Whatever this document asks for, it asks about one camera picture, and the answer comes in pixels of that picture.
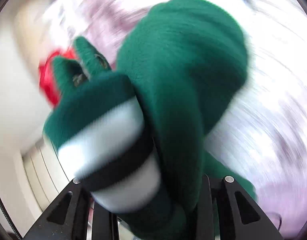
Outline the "green and cream varsity jacket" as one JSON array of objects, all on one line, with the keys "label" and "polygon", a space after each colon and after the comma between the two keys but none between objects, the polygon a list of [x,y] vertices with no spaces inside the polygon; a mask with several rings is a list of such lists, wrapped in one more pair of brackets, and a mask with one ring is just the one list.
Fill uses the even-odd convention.
[{"label": "green and cream varsity jacket", "polygon": [[204,139],[247,78],[237,20],[206,0],[153,6],[126,36],[116,68],[90,42],[56,56],[60,101],[44,133],[63,169],[141,239],[187,239],[202,176],[230,170]]}]

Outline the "floral plush bed blanket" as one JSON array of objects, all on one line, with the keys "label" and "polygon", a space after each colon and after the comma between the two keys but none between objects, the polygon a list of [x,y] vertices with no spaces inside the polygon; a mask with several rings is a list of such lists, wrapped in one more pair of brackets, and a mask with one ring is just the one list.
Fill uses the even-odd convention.
[{"label": "floral plush bed blanket", "polygon": [[[126,36],[170,0],[68,0],[82,37],[116,68]],[[307,24],[288,0],[206,0],[243,29],[247,78],[204,139],[204,149],[291,239],[307,223]]]}]

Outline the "red quilted garment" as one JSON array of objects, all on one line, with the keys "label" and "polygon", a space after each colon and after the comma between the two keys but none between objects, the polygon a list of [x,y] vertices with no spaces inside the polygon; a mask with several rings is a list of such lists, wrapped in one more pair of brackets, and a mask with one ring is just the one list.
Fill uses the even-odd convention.
[{"label": "red quilted garment", "polygon": [[66,59],[77,59],[73,48],[69,47],[67,50],[52,50],[44,61],[39,62],[39,87],[53,108],[60,101],[60,92],[58,91],[57,84],[55,82],[52,66],[52,60],[56,56],[63,56]]}]

